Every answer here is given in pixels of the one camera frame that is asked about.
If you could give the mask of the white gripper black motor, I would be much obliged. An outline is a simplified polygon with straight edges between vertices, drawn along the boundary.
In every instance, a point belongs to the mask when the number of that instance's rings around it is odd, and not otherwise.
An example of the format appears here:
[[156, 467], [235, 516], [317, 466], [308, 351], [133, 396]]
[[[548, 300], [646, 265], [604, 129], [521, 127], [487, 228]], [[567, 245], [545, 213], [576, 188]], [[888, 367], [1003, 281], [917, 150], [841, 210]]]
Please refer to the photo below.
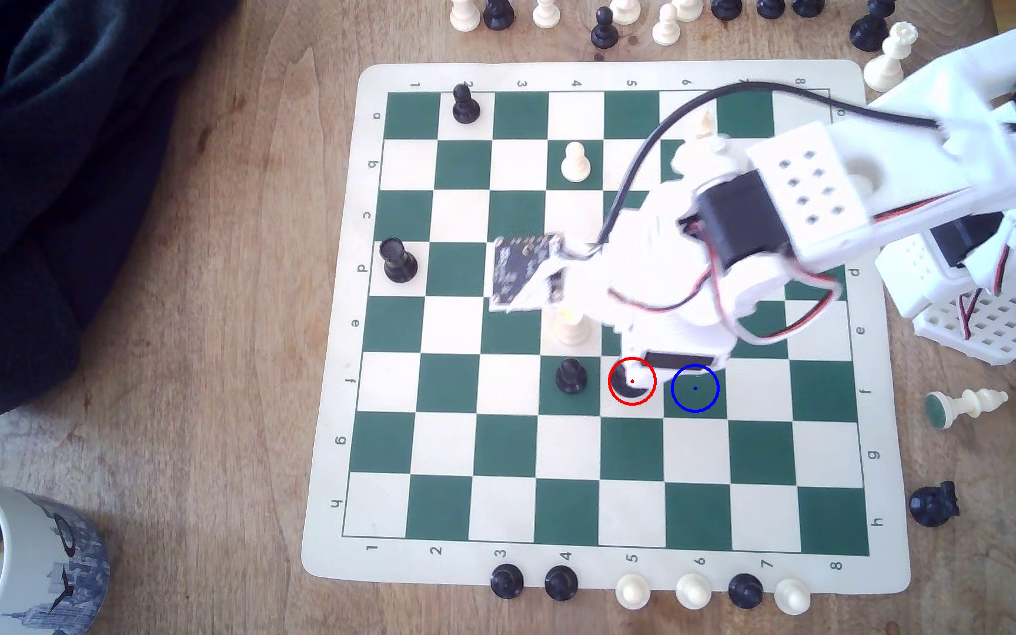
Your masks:
[[[620, 358], [677, 370], [723, 369], [740, 341], [789, 339], [841, 297], [842, 283], [797, 262], [766, 183], [741, 170], [729, 137], [677, 147], [680, 179], [650, 190], [637, 209], [620, 207], [600, 250], [567, 268], [567, 302], [620, 335]], [[822, 293], [793, 322], [769, 331], [741, 323], [790, 282]]]

